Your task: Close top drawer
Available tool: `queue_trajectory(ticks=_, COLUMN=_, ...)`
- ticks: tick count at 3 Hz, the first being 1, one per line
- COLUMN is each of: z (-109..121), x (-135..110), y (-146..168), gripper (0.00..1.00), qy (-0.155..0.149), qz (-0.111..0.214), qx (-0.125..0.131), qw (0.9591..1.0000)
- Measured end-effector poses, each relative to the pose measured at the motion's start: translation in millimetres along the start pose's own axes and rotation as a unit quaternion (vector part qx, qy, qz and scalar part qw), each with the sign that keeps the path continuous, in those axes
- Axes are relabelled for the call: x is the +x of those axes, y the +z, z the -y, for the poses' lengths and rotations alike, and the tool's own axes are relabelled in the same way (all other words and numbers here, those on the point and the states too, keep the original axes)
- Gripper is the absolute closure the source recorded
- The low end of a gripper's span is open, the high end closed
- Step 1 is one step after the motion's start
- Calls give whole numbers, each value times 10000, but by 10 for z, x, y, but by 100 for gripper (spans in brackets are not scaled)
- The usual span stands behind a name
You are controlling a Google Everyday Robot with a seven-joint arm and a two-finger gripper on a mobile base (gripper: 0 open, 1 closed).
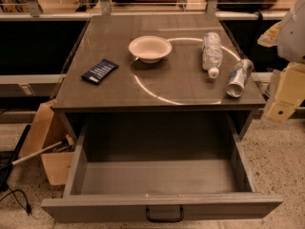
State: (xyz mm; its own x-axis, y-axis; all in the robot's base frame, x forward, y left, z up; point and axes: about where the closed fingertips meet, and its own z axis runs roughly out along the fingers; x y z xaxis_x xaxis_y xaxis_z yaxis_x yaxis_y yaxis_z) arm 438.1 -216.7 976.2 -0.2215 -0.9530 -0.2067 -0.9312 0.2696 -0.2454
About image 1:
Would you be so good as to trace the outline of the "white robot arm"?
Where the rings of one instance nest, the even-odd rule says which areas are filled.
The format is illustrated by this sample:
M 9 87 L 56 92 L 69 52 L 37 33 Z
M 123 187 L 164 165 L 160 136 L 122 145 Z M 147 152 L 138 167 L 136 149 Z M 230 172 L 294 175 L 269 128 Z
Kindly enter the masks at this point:
M 283 19 L 266 30 L 257 43 L 277 46 L 278 56 L 289 62 L 279 74 L 275 93 L 264 109 L 269 119 L 285 121 L 305 100 L 305 0 L 296 0 Z

